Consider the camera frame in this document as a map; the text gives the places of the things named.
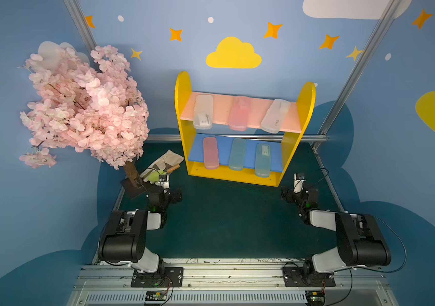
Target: cable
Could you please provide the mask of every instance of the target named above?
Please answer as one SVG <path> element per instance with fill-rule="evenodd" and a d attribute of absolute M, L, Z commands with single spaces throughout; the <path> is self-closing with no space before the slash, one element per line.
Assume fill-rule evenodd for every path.
<path fill-rule="evenodd" d="M 347 295 L 344 298 L 342 298 L 341 300 L 339 300 L 339 301 L 337 301 L 335 303 L 331 303 L 331 304 L 325 305 L 325 306 L 331 306 L 331 305 L 335 305 L 335 304 L 338 304 L 340 302 L 343 302 L 350 295 L 351 288 L 353 287 L 353 275 L 351 274 L 351 269 L 348 269 L 348 270 L 350 271 L 350 280 L 351 281 L 350 281 L 350 290 L 348 290 Z"/>
<path fill-rule="evenodd" d="M 287 266 L 287 264 L 293 264 L 294 266 L 300 268 L 300 266 L 298 266 L 295 262 L 292 262 L 292 261 L 286 262 L 285 265 L 283 265 L 283 266 L 285 267 L 285 266 Z"/>
<path fill-rule="evenodd" d="M 110 261 L 107 261 L 107 260 L 104 260 L 104 262 L 108 263 L 111 266 L 125 266 L 125 265 L 127 265 L 127 263 L 116 264 L 116 263 L 111 263 Z"/>
<path fill-rule="evenodd" d="M 168 280 L 168 287 L 166 288 L 166 292 L 165 292 L 165 295 L 167 295 L 168 294 L 168 290 L 170 289 L 170 284 L 172 283 L 172 280 L 169 277 L 166 277 L 166 276 L 165 276 L 165 279 Z"/>
<path fill-rule="evenodd" d="M 389 225 L 387 225 L 384 221 L 382 221 L 381 219 L 377 218 L 376 216 L 368 214 L 368 213 L 362 213 L 362 215 L 371 216 L 371 217 L 374 217 L 375 219 L 379 220 L 385 226 L 387 226 L 394 233 L 394 235 L 396 235 L 396 237 L 398 237 L 399 242 L 401 242 L 402 248 L 404 249 L 404 261 L 403 261 L 402 265 L 399 268 L 397 268 L 396 270 L 392 270 L 392 271 L 374 270 L 374 269 L 369 269 L 369 268 L 360 267 L 360 266 L 357 266 L 355 268 L 360 268 L 360 269 L 369 270 L 369 271 L 373 271 L 373 272 L 379 272 L 379 273 L 394 273 L 394 272 L 398 272 L 399 270 L 401 270 L 404 267 L 404 265 L 406 264 L 406 261 L 408 260 L 408 253 L 406 252 L 406 247 L 404 246 L 404 243 L 401 240 L 401 238 L 399 237 L 399 235 Z"/>
<path fill-rule="evenodd" d="M 326 175 L 324 175 L 323 176 L 323 178 L 321 179 L 321 180 L 319 180 L 319 181 L 317 181 L 317 182 L 315 182 L 314 184 L 312 184 L 311 186 L 308 186 L 308 188 L 311 188 L 311 187 L 313 187 L 314 185 L 316 185 L 317 183 L 319 183 L 320 181 L 322 181 L 322 180 L 324 180 L 325 178 L 326 178 L 326 176 L 328 176 L 329 175 L 329 170 L 328 169 L 326 169 L 326 168 L 319 168 L 319 169 L 317 169 L 317 170 L 315 170 L 315 171 L 313 171 L 312 173 L 314 173 L 314 172 L 316 172 L 316 171 L 318 171 L 318 170 L 322 170 L 322 169 L 324 169 L 324 170 L 326 170 Z M 294 185 L 294 188 L 292 189 L 292 190 L 295 190 L 296 189 L 296 186 L 297 186 L 297 184 L 299 184 L 300 183 L 300 180 Z"/>
<path fill-rule="evenodd" d="M 170 284 L 172 285 L 172 293 L 170 294 L 170 297 L 167 298 L 166 301 L 164 303 L 162 303 L 160 306 L 165 305 L 166 302 L 168 302 L 172 298 L 172 296 L 173 296 L 173 290 L 175 289 L 175 287 L 173 287 L 173 282 L 172 282 L 171 279 L 170 279 Z"/>
<path fill-rule="evenodd" d="M 325 178 L 326 178 L 326 176 L 328 176 L 329 175 L 329 170 L 328 169 L 326 169 L 326 168 L 319 168 L 318 170 L 321 170 L 321 169 L 324 169 L 324 170 L 326 170 L 326 174 L 323 176 L 323 178 L 321 179 L 321 180 L 319 180 L 319 181 L 317 181 L 317 182 L 315 182 L 314 184 L 312 184 L 311 186 L 308 186 L 308 188 L 311 188 L 311 187 L 313 187 L 314 185 L 316 185 L 317 183 L 319 183 L 320 181 L 322 181 L 322 180 L 324 180 Z"/>
<path fill-rule="evenodd" d="M 141 184 L 141 187 L 143 187 L 143 188 L 146 190 L 146 193 L 149 194 L 149 191 L 146 189 L 146 187 L 145 187 L 144 184 L 143 184 L 143 181 L 142 181 L 142 179 L 141 179 L 141 176 L 138 175 L 138 179 L 139 179 L 138 182 L 139 182 L 139 184 Z"/>

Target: yellow star decal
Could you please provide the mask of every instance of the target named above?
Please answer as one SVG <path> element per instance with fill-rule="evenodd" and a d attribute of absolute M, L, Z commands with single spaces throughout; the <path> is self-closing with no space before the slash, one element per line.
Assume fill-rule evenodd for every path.
<path fill-rule="evenodd" d="M 93 16 L 85 16 L 85 19 L 87 20 L 88 26 L 95 29 L 94 23 L 92 22 Z"/>
<path fill-rule="evenodd" d="M 263 38 L 273 37 L 277 39 L 277 33 L 279 32 L 281 26 L 281 24 L 273 25 L 271 23 L 268 23 L 268 31 L 265 36 L 263 36 Z"/>
<path fill-rule="evenodd" d="M 180 38 L 180 35 L 182 34 L 183 30 L 176 31 L 176 30 L 170 28 L 170 31 L 172 32 L 172 37 L 170 38 L 170 40 L 182 41 L 182 38 Z"/>
<path fill-rule="evenodd" d="M 340 36 L 331 37 L 330 35 L 326 34 L 326 38 L 324 39 L 324 43 L 319 47 L 319 49 L 328 48 L 331 50 L 333 48 L 333 44 L 335 43 L 335 41 L 338 38 L 340 38 Z"/>
<path fill-rule="evenodd" d="M 347 58 L 353 57 L 353 61 L 355 62 L 357 60 L 357 56 L 362 52 L 363 52 L 363 50 L 359 51 L 359 50 L 357 50 L 357 46 L 355 46 L 355 50 L 353 50 L 353 52 L 349 56 L 347 56 Z"/>
<path fill-rule="evenodd" d="M 413 22 L 413 25 L 418 26 L 418 29 L 421 29 L 425 21 L 431 16 L 433 16 L 433 14 L 426 14 L 425 9 L 423 9 L 419 17 L 415 20 L 415 22 Z"/>
<path fill-rule="evenodd" d="M 131 48 L 131 50 L 132 50 L 131 57 L 137 57 L 141 61 L 141 58 L 139 57 L 139 55 L 141 54 L 142 51 L 136 52 L 136 51 L 134 51 L 133 48 Z"/>

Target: mounting plate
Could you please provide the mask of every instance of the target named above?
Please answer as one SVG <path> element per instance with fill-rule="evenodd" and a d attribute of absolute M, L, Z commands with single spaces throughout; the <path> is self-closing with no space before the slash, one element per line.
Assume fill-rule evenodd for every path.
<path fill-rule="evenodd" d="M 314 284 L 308 284 L 302 279 L 302 268 L 301 267 L 283 267 L 283 281 L 286 287 L 322 287 L 323 280 L 325 287 L 336 287 L 335 280 L 333 278 L 324 277 L 317 279 L 318 281 Z"/>
<path fill-rule="evenodd" d="M 169 280 L 164 278 L 168 276 L 172 280 L 174 288 L 182 287 L 182 278 L 184 276 L 183 267 L 166 267 L 163 276 L 159 273 L 139 273 L 134 271 L 131 280 L 133 288 L 168 288 Z"/>
<path fill-rule="evenodd" d="M 149 190 L 151 187 L 154 187 L 154 185 L 150 182 L 142 182 L 142 186 L 140 185 L 136 188 L 132 185 L 131 181 L 128 178 L 122 180 L 121 184 L 123 185 L 124 191 L 131 200 L 136 198 L 140 194 L 147 192 L 147 190 Z"/>

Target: dark green table surface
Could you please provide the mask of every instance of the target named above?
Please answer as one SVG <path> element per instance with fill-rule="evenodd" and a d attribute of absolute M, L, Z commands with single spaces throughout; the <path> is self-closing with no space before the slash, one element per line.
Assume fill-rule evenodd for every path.
<path fill-rule="evenodd" d="M 136 162 L 141 173 L 167 150 L 183 154 L 181 143 L 146 143 Z M 183 201 L 170 205 L 163 229 L 147 232 L 147 248 L 164 258 L 303 258 L 336 245 L 335 232 L 306 226 L 297 207 L 280 198 L 279 187 L 266 187 L 187 175 L 185 162 L 170 175 L 170 187 L 181 187 Z M 309 144 L 301 143 L 282 179 L 292 188 L 293 174 L 309 182 L 323 177 Z M 338 211 L 325 180 L 322 209 Z M 144 209 L 146 195 L 124 196 L 121 209 Z"/>

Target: pink pencil case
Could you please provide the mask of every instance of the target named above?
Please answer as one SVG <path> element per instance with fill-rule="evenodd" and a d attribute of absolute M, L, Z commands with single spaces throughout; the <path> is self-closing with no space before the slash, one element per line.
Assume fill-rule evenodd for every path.
<path fill-rule="evenodd" d="M 219 168 L 219 149 L 215 137 L 204 138 L 204 167 L 208 170 Z"/>
<path fill-rule="evenodd" d="M 242 95 L 235 96 L 229 114 L 229 128 L 234 131 L 246 131 L 250 111 L 251 98 Z"/>

